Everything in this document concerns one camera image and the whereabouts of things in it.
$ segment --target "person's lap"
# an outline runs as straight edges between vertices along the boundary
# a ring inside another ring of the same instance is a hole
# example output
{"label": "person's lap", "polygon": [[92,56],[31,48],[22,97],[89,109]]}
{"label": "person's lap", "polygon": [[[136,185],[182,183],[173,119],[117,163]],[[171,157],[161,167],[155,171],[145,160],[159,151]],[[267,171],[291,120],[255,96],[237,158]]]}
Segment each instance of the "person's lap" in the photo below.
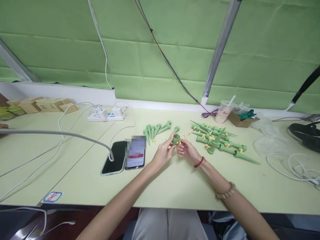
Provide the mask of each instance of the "person's lap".
{"label": "person's lap", "polygon": [[196,210],[141,208],[132,240],[208,240]]}

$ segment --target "smartphone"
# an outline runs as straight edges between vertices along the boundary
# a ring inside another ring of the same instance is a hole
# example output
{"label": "smartphone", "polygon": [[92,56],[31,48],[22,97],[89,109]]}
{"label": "smartphone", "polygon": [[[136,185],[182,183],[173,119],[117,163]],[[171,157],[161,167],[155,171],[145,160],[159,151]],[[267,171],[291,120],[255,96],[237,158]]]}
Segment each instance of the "smartphone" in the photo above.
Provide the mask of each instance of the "smartphone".
{"label": "smartphone", "polygon": [[127,141],[125,170],[144,167],[146,142],[146,136],[135,136],[131,141]]}
{"label": "smartphone", "polygon": [[111,162],[109,160],[109,155],[101,170],[102,176],[117,174],[123,171],[127,145],[127,141],[118,141],[112,144],[111,150],[113,153],[114,161]]}

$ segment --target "person's left hand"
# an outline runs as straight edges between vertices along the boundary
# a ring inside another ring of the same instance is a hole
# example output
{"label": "person's left hand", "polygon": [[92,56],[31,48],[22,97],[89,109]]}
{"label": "person's left hand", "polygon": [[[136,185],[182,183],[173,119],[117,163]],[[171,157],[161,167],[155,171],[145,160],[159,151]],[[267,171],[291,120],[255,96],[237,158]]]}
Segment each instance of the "person's left hand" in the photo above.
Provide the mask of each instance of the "person's left hand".
{"label": "person's left hand", "polygon": [[173,141],[173,136],[176,134],[177,133],[171,133],[167,141],[159,144],[158,150],[150,162],[150,165],[152,165],[156,171],[159,171],[161,168],[163,168],[164,165],[166,165],[166,163],[172,158],[173,150],[177,147],[177,145],[172,146],[170,149],[168,149],[168,147],[172,145],[171,143]]}

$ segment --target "person's right hand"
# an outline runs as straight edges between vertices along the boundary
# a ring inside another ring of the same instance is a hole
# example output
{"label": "person's right hand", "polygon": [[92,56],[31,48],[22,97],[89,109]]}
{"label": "person's right hand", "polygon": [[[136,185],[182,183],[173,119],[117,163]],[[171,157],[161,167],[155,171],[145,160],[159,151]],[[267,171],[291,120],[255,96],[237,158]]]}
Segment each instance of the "person's right hand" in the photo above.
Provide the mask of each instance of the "person's right hand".
{"label": "person's right hand", "polygon": [[197,165],[201,161],[202,156],[198,153],[191,142],[185,139],[181,139],[180,141],[181,144],[178,144],[177,147],[178,157],[182,157],[184,155],[192,165]]}

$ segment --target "white desk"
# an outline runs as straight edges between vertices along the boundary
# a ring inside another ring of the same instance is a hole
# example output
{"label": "white desk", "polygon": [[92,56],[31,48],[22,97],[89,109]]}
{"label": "white desk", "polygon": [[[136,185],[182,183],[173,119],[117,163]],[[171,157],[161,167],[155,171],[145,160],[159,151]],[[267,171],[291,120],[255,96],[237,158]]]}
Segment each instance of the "white desk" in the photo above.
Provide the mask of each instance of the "white desk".
{"label": "white desk", "polygon": [[[78,106],[79,111],[66,114],[61,120],[62,130],[68,131],[83,110],[89,106]],[[112,122],[87,121],[89,110],[84,113],[71,132],[98,140]],[[19,116],[3,122],[10,128],[59,131],[58,119],[62,113],[35,113]],[[61,140],[59,135],[12,134],[0,138],[0,175],[31,160],[53,147]],[[25,183],[11,192],[1,205],[36,206],[72,168],[72,166],[94,145],[76,137],[65,138],[58,154],[41,167]],[[0,196],[25,179],[39,165],[49,159],[56,149],[0,178]]]}
{"label": "white desk", "polygon": [[[199,113],[147,109],[135,109],[134,111],[136,127],[124,129],[113,139],[113,142],[130,138],[132,135],[143,135],[142,130],[147,124],[165,124],[167,120],[172,121],[172,128],[156,137],[157,145],[168,138],[175,126],[180,127],[178,132],[180,136],[191,132],[192,123],[189,120],[217,126],[213,117],[203,119]],[[100,141],[109,145],[114,134],[125,126],[131,126],[132,122],[132,112],[129,109],[128,118],[123,122],[116,122],[101,137]],[[276,124],[287,135],[285,129],[291,123],[278,122]],[[231,137],[232,141],[247,145],[248,150],[244,154],[259,161],[262,165],[234,158],[220,151],[209,155],[205,151],[204,144],[195,141],[195,135],[191,134],[187,136],[187,139],[226,179],[233,181],[238,190],[260,212],[320,215],[319,191],[308,183],[293,181],[277,173],[264,158],[254,151],[252,143],[261,137],[262,133],[253,128],[237,128],[229,121],[222,124],[222,127],[239,135],[239,137]],[[306,166],[320,170],[319,154],[308,150],[294,139],[288,138],[290,148],[294,153],[303,153],[310,157]],[[147,145],[146,164],[152,160],[157,145],[152,143],[151,146]],[[123,171],[120,174],[103,177],[100,171],[106,156],[106,150],[95,144],[52,189],[52,191],[63,192],[56,203],[105,205],[141,171],[141,169]],[[226,210],[223,203],[215,197],[215,192],[202,172],[194,169],[186,160],[179,159],[176,155],[173,156],[166,169],[146,187],[134,206]]]}

